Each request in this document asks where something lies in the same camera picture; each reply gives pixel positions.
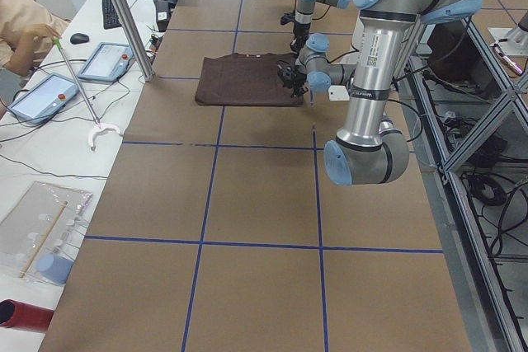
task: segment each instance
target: red cylinder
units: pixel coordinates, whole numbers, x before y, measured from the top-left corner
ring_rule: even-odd
[[[0,327],[46,333],[53,314],[52,309],[4,300],[0,303]]]

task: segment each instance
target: transparent plastic sheet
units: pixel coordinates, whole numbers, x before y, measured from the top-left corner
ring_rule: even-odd
[[[49,253],[74,260],[91,198],[83,190],[34,182],[0,223],[0,273],[49,283],[36,264]]]

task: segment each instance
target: blue and white tablet device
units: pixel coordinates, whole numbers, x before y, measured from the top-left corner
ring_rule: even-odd
[[[7,109],[20,120],[40,124],[53,117],[77,93],[74,80],[51,73]]]
[[[129,45],[100,43],[77,77],[92,82],[116,82],[126,73],[133,57]]]

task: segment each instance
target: black keyboard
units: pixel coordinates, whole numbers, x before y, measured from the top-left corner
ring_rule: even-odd
[[[102,25],[105,29],[118,28],[121,26],[116,9],[111,0],[102,0]]]

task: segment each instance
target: black mouse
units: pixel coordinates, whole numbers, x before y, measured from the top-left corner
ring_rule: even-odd
[[[81,43],[87,43],[88,41],[90,41],[90,38],[83,33],[74,33],[72,37],[69,38],[69,42],[72,45],[80,45]]]

